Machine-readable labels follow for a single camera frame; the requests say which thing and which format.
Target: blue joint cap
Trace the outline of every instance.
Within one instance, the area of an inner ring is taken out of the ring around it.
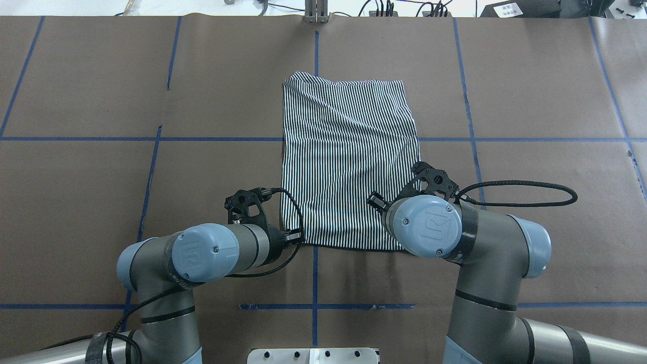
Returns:
[[[202,347],[200,347],[190,358],[182,364],[202,364]]]
[[[126,287],[126,289],[129,291],[135,290],[133,283],[130,281],[130,266],[133,264],[135,254],[137,254],[137,251],[139,251],[139,248],[141,248],[144,243],[152,239],[157,238],[148,238],[143,242],[130,245],[129,247],[125,248],[124,251],[122,251],[119,259],[117,260],[117,278],[119,278],[124,287]]]
[[[461,348],[449,336],[445,336],[445,352],[443,364],[482,364],[465,349]]]
[[[407,199],[393,215],[393,234],[409,253],[425,258],[446,256],[463,233],[456,208],[438,196]]]
[[[217,223],[204,223],[177,237],[171,258],[184,279],[213,282],[231,273],[239,253],[238,239],[231,230]]]
[[[551,261],[551,237],[546,229],[536,222],[508,215],[519,224],[528,244],[528,272],[524,278],[536,278],[546,270],[546,264]]]

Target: blue tape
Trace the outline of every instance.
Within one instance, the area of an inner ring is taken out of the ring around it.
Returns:
[[[23,78],[25,77],[25,72],[27,71],[27,66],[29,65],[29,60],[32,58],[34,53],[34,48],[36,47],[36,41],[38,40],[38,35],[40,34],[41,29],[43,28],[43,22],[45,22],[45,17],[41,16],[40,21],[38,22],[38,27],[36,28],[36,33],[34,34],[34,39],[32,40],[32,45],[29,47],[29,52],[27,53],[27,58],[25,58],[25,63],[23,64],[23,69],[20,70],[20,76],[18,76],[18,82],[16,82],[16,88],[14,88],[14,93],[11,95],[11,100],[9,101],[9,106],[6,109],[5,119],[2,121],[2,126],[0,126],[0,137],[5,133],[6,124],[9,122],[9,116],[11,115],[11,110],[14,107],[14,102],[16,102],[16,97],[18,96],[18,91],[20,90],[20,85],[23,83]]]
[[[312,310],[313,305],[307,303],[297,304],[241,304],[241,310]],[[392,304],[392,303],[375,303],[375,304],[317,304],[317,310],[411,310],[415,304]]]
[[[123,310],[123,304],[1,303],[0,310]]]
[[[641,169],[638,167],[638,161],[636,161],[636,154],[633,152],[633,147],[631,146],[631,141],[629,139],[629,134],[627,133],[627,127],[622,118],[622,113],[620,112],[620,107],[618,106],[618,100],[615,98],[615,93],[613,92],[613,87],[611,86],[611,81],[609,80],[609,74],[606,71],[606,66],[604,65],[604,60],[602,59],[602,53],[600,52],[600,46],[598,45],[598,37],[595,32],[595,26],[593,25],[593,18],[589,16],[589,27],[591,28],[591,36],[593,37],[593,47],[595,48],[595,54],[598,56],[598,62],[600,63],[600,69],[602,70],[602,76],[604,76],[604,82],[609,89],[609,96],[613,103],[613,109],[615,114],[618,117],[618,122],[620,123],[620,129],[622,130],[622,136],[627,143],[627,149],[631,153],[631,161],[633,163],[633,170],[636,172],[638,177],[638,183],[641,186],[642,198],[647,202],[647,190],[645,189],[644,179],[642,178]]]
[[[283,137],[163,137],[169,142],[282,142]]]
[[[155,173],[155,162],[157,161],[157,150],[159,149],[160,146],[160,140],[162,138],[162,126],[160,125],[157,128],[157,136],[155,137],[155,146],[153,147],[153,157],[151,157],[151,167],[148,170],[148,180],[146,181],[146,192],[144,193],[144,204],[142,206],[142,215],[139,219],[139,228],[137,231],[137,241],[136,242],[141,242],[142,237],[144,235],[144,220],[146,220],[146,214],[148,213],[148,200],[151,196],[151,184],[153,182],[153,174]],[[126,293],[126,304],[124,307],[124,315],[126,312],[130,309],[130,302],[133,297],[133,292],[128,291]],[[121,331],[126,331],[126,326],[128,324],[128,320],[124,320],[121,326]]]
[[[180,36],[180,26],[182,25],[182,17],[177,17],[177,25],[175,26],[175,38],[173,39],[173,50],[171,51],[171,62],[168,64],[168,80],[166,81],[166,89],[171,89],[171,76],[173,75],[173,64],[175,63],[175,51],[177,51],[177,40]]]
[[[647,308],[647,302],[538,302],[519,303],[518,308]]]
[[[27,142],[152,142],[154,137],[2,137],[3,141],[27,141]]]
[[[470,128],[470,139],[472,141],[472,155],[474,157],[474,167],[476,168],[476,181],[478,183],[483,182],[481,177],[481,165],[479,164],[479,156],[476,150],[476,135],[474,134],[474,123],[472,122],[472,108],[470,107],[470,101],[467,98],[467,81],[465,80],[465,68],[463,67],[463,53],[461,52],[461,40],[458,35],[458,22],[456,18],[453,17],[452,21],[454,22],[454,38],[456,40],[456,53],[458,55],[458,67],[461,70],[461,83],[463,84],[463,98],[465,100],[465,112],[467,113],[468,125]],[[479,196],[481,197],[481,202],[485,202],[485,193],[483,188],[479,188]]]

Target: grid line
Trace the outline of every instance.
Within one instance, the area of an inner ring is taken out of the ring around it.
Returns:
[[[461,71],[461,84],[463,86],[463,99],[465,100],[465,113],[467,114],[468,126],[470,129],[470,143],[472,145],[472,155],[474,157],[474,168],[476,169],[476,181],[478,183],[483,182],[481,177],[481,165],[479,164],[479,155],[476,149],[476,134],[474,133],[474,123],[472,122],[472,107],[470,106],[470,100],[467,97],[467,81],[465,80],[465,66],[463,65],[463,52],[461,51],[461,40],[458,33],[458,22],[456,18],[452,18],[454,23],[454,38],[456,40],[456,54],[458,55],[458,68]],[[485,202],[485,193],[483,192],[483,187],[479,188],[479,197],[481,202]]]
[[[589,28],[591,29],[591,36],[593,37],[593,48],[595,49],[595,54],[598,56],[598,63],[600,64],[600,70],[602,71],[602,76],[604,77],[604,82],[606,83],[607,89],[609,90],[609,96],[611,97],[611,102],[613,103],[613,109],[618,118],[618,123],[620,124],[620,129],[622,130],[622,136],[624,137],[625,142],[627,143],[627,149],[631,153],[631,162],[633,164],[633,169],[636,172],[638,177],[638,183],[641,186],[642,197],[645,202],[647,202],[647,190],[645,190],[644,179],[642,178],[641,169],[638,167],[638,161],[636,160],[636,154],[633,152],[633,147],[631,146],[631,141],[629,139],[629,134],[627,133],[627,126],[624,123],[622,118],[622,113],[620,112],[620,107],[618,106],[618,100],[615,98],[615,92],[613,92],[613,87],[611,86],[611,80],[609,79],[609,74],[606,71],[606,66],[604,60],[602,59],[602,53],[600,52],[600,46],[598,44],[597,34],[595,32],[595,26],[593,24],[593,18],[589,16]]]
[[[41,32],[41,29],[43,28],[44,22],[45,22],[45,16],[41,16],[40,20],[38,21],[38,27],[36,28],[36,33],[34,34],[34,39],[32,40],[32,45],[31,47],[29,47],[29,52],[27,52],[25,63],[23,64],[22,70],[20,70],[20,76],[18,76],[18,81],[16,82],[14,93],[11,95],[11,100],[9,100],[9,106],[7,106],[6,108],[5,118],[2,121],[2,126],[0,126],[0,138],[5,133],[6,125],[9,122],[9,116],[11,116],[11,110],[13,109],[14,102],[16,101],[16,97],[18,96],[20,85],[23,83],[23,78],[25,77],[25,73],[27,72],[27,66],[29,65],[29,60],[32,58],[32,54],[34,53],[34,48],[36,48],[36,41],[38,40],[38,36]]]

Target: striped cloth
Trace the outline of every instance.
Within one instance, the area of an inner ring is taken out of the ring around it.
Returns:
[[[366,204],[393,200],[420,160],[402,81],[331,82],[297,72],[283,84],[283,187],[303,211],[308,244],[391,251],[402,247]],[[298,225],[289,200],[281,216]]]

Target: wire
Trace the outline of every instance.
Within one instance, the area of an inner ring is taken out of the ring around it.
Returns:
[[[362,12],[364,11],[364,8],[365,8],[365,7],[366,7],[366,5],[368,5],[368,3],[370,3],[370,2],[371,2],[371,0],[366,0],[366,2],[364,3],[364,5],[362,5],[362,8],[360,9],[360,13],[359,13],[359,14],[357,14],[357,16],[362,16]]]
[[[564,201],[557,201],[557,202],[501,203],[501,202],[480,202],[471,198],[470,196],[465,195],[467,192],[471,190],[475,190],[481,187],[492,187],[492,186],[531,186],[531,187],[550,188],[553,190],[564,191],[569,195],[571,195],[571,198]],[[479,205],[479,206],[550,207],[550,206],[566,206],[574,203],[575,201],[577,201],[577,193],[575,193],[575,191],[569,187],[557,185],[555,183],[538,182],[538,181],[519,181],[517,179],[512,179],[512,180],[506,180],[506,181],[488,181],[488,182],[474,183],[473,185],[467,186],[464,189],[460,190],[459,192],[456,192],[455,198],[456,198],[455,203],[459,203],[459,200],[461,199],[465,202],[469,202],[473,205]]]
[[[276,192],[282,192],[284,193],[289,199],[292,205],[294,206],[294,209],[296,210],[296,214],[299,217],[299,228],[301,229],[301,236],[303,239],[301,239],[297,244],[296,247],[294,248],[294,251],[292,252],[292,255],[284,261],[280,266],[275,267],[274,269],[271,269],[266,272],[262,273],[249,273],[249,274],[230,274],[226,277],[233,277],[233,278],[253,278],[253,277],[264,277],[266,275],[270,275],[272,273],[276,273],[283,269],[285,266],[287,266],[290,262],[292,262],[292,259],[294,259],[294,256],[296,256],[296,253],[299,251],[299,248],[301,247],[301,244],[305,241],[305,228],[303,226],[303,213],[301,212],[301,209],[299,208],[299,205],[297,204],[296,200],[292,196],[288,190],[285,188],[272,188],[272,191]]]
[[[259,0],[258,2],[263,4],[263,9],[261,10],[261,13],[258,14],[258,16],[264,16],[267,12],[267,0]]]
[[[71,344],[71,343],[77,343],[77,342],[79,342],[79,341],[92,339],[93,337],[94,337],[94,335],[84,335],[84,336],[79,336],[79,337],[75,337],[74,339],[69,339],[69,340],[61,341],[61,342],[60,342],[60,343],[58,343],[58,344],[50,345],[50,346],[48,346],[48,347],[46,347],[46,348],[42,348],[41,350],[47,350],[47,349],[51,349],[51,348],[58,348],[58,347],[62,347],[63,345],[67,345],[67,344]]]
[[[105,358],[108,361],[108,364],[115,364],[115,361],[113,360],[113,337],[119,338],[119,337],[116,336],[116,335],[118,335],[117,331],[119,331],[119,328],[121,327],[121,325],[124,323],[124,321],[126,321],[126,319],[128,319],[128,317],[130,315],[132,315],[135,311],[139,310],[140,308],[146,306],[147,304],[155,302],[155,301],[157,301],[157,300],[159,300],[161,298],[164,298],[164,297],[166,297],[168,295],[172,295],[173,293],[182,292],[182,291],[184,291],[184,289],[179,287],[179,286],[178,287],[173,287],[170,290],[164,291],[164,292],[162,292],[162,293],[160,293],[160,294],[158,294],[156,296],[153,296],[153,297],[147,299],[146,301],[143,301],[140,304],[136,305],[135,307],[131,308],[130,310],[128,310],[122,316],[122,318],[119,319],[119,321],[115,324],[113,329],[110,331],[110,334],[107,336],[107,340],[105,342]]]
[[[420,15],[420,11],[421,11],[421,10],[422,10],[422,8],[423,8],[425,5],[427,5],[427,4],[429,4],[429,5],[431,5],[431,6],[432,6],[432,12],[433,12],[433,3],[430,3],[430,2],[428,2],[428,1],[427,1],[426,3],[423,3],[423,4],[418,8],[418,12],[416,12],[416,13],[415,13],[415,16],[416,16],[416,17],[417,17],[418,15]]]
[[[305,9],[291,8],[291,7],[285,6],[285,5],[272,4],[272,3],[267,3],[267,4],[270,5],[270,6],[276,6],[276,7],[279,7],[279,8],[286,8],[286,9],[294,10],[294,11],[297,11],[297,12],[304,12],[305,11]]]

